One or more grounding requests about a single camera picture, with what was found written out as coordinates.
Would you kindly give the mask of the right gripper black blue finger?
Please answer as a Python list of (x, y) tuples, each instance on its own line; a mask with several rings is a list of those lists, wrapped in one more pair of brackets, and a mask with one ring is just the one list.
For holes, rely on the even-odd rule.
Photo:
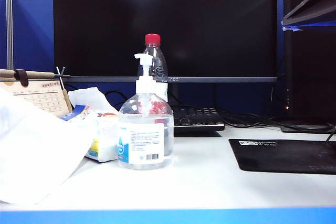
[(305, 30), (335, 26), (335, 0), (283, 0), (284, 30)]

